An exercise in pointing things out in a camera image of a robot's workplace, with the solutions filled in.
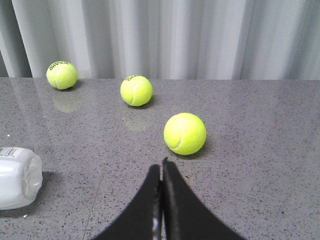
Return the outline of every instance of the gray countertop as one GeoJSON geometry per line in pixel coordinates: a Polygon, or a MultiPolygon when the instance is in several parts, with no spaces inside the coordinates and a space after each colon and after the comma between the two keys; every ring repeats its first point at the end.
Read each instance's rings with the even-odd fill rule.
{"type": "Polygon", "coordinates": [[[35,202],[0,211],[1,240],[91,239],[164,157],[247,239],[320,239],[320,81],[150,81],[151,101],[130,107],[120,79],[80,79],[60,91],[45,78],[0,78],[0,146],[43,161],[35,202]],[[207,129],[190,156],[163,139],[181,112],[207,129]]]}

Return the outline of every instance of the white curtain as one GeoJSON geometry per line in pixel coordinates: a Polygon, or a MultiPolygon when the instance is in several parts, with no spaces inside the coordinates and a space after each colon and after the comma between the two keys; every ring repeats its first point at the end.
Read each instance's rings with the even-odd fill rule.
{"type": "Polygon", "coordinates": [[[320,79],[319,0],[0,0],[0,77],[320,79]]]}

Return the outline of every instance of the granite countertop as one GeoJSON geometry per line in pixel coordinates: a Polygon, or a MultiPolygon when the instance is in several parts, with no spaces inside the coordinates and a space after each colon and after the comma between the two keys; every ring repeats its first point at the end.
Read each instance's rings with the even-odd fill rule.
{"type": "Polygon", "coordinates": [[[320,81],[150,81],[151,101],[130,107],[120,79],[80,79],[60,91],[45,78],[0,78],[0,146],[43,161],[35,202],[0,211],[1,240],[93,238],[165,157],[245,238],[320,239],[320,81]],[[163,139],[181,112],[207,128],[190,156],[163,139]]]}

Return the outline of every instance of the yellow tennis ball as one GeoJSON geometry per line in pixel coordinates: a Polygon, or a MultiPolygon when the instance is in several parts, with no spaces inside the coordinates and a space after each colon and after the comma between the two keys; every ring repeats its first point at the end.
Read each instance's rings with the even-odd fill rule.
{"type": "Polygon", "coordinates": [[[46,78],[53,87],[64,90],[76,84],[78,72],[71,63],[56,61],[46,71],[46,78]]]}
{"type": "Polygon", "coordinates": [[[123,80],[120,93],[127,104],[138,107],[149,102],[153,88],[151,82],[144,76],[131,75],[123,80]]]}
{"type": "Polygon", "coordinates": [[[171,117],[164,127],[164,141],[180,155],[194,154],[205,144],[206,126],[196,115],[182,112],[171,117]]]}

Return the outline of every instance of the white plastic bottle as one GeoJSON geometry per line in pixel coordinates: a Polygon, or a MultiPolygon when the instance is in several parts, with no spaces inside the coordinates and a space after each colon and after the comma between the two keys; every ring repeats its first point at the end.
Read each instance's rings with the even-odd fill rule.
{"type": "Polygon", "coordinates": [[[0,147],[0,210],[31,204],[42,180],[42,161],[32,150],[0,147]]]}

